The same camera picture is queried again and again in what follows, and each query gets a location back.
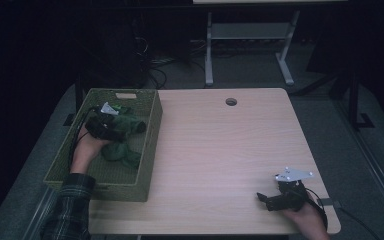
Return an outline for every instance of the person's right hand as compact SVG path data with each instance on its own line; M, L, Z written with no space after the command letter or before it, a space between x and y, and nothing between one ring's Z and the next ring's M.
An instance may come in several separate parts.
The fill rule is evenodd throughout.
M70 173L86 174L91 161L99 154L101 148L111 141L92 137L83 125L74 150Z
M330 239L319 212L309 203L305 203L298 212L288 209L282 210L282 213L298 226L301 234L307 239Z

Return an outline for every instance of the hole in table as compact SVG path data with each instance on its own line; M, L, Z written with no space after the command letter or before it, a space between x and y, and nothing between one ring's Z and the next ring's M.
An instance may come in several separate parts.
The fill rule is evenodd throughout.
M229 106L235 106L236 104L238 104L238 101L236 101L236 99L234 98L228 98L226 99L226 104Z

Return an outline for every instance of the green mesh basket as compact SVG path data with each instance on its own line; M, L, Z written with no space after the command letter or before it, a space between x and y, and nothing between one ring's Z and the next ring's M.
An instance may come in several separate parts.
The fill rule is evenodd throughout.
M92 198L112 201L146 202L154 166L158 132L163 113L158 91L136 89L91 89L80 108L44 182L59 190L67 176L71 141L81 116L90 107L111 105L131 107L134 115L146 123L146 132L132 134L128 139L131 150L141 153L137 170L125 167L121 162L110 162L98 155L91 163L88 174L96 179Z

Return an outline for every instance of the plaid shirt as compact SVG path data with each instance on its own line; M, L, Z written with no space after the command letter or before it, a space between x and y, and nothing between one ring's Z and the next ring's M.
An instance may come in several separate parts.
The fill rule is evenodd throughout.
M41 229L42 239L90 239L89 202L95 179L69 174L61 187L52 212Z

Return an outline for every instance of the green cloth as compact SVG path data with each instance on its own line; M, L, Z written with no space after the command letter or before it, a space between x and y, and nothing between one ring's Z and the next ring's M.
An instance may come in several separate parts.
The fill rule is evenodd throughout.
M104 146L101 150L102 156L107 161L121 161L122 164L128 168L138 169L141 154L129 148L127 139L131 134L145 132L146 125L133 115L131 108L121 106L112 107L114 110L119 111L119 115L113 116L114 118L111 121L111 125L115 131L124 133L125 140Z
M101 153L107 161L121 161L128 168L139 168L141 154L130 150L126 142L108 144L102 148Z

